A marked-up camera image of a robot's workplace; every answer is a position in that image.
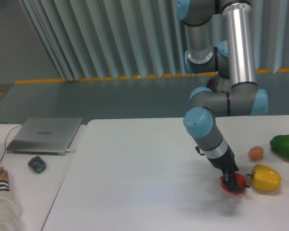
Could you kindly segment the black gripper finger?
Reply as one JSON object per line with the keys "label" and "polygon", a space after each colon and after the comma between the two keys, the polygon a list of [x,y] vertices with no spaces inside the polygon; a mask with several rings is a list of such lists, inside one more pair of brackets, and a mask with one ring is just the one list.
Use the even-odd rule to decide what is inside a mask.
{"label": "black gripper finger", "polygon": [[234,191],[234,172],[232,170],[227,170],[223,173],[222,179],[224,188],[226,188],[229,192]]}
{"label": "black gripper finger", "polygon": [[229,171],[229,185],[229,191],[231,193],[241,192],[241,187],[236,179],[236,171],[233,168]]}

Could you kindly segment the cream sleeved forearm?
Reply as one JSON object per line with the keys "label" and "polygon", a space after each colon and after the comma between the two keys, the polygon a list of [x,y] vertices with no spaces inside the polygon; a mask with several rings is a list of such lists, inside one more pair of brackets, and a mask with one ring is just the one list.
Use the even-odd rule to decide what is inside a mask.
{"label": "cream sleeved forearm", "polygon": [[7,181],[0,180],[0,231],[19,231],[20,215]]}

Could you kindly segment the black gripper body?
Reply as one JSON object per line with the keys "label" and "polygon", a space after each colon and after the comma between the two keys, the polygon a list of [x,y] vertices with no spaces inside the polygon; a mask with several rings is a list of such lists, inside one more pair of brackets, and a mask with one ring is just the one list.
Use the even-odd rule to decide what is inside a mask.
{"label": "black gripper body", "polygon": [[228,170],[231,170],[231,172],[239,171],[235,162],[235,155],[230,146],[227,147],[226,152],[222,156],[218,158],[207,157],[207,159],[215,168],[220,169],[223,173]]}

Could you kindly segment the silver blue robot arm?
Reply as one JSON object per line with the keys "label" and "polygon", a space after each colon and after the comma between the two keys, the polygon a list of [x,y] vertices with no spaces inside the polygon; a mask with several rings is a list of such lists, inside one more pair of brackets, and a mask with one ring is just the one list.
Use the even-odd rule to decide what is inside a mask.
{"label": "silver blue robot arm", "polygon": [[[257,86],[250,33],[251,2],[248,0],[179,0],[177,18],[186,26],[188,49],[184,54],[191,74],[216,72],[205,87],[194,89],[183,123],[197,143],[197,151],[222,171],[223,187],[235,194],[238,167],[229,144],[216,125],[225,116],[259,116],[268,110],[268,96]],[[209,22],[220,14],[226,24],[226,47],[210,44]]]}

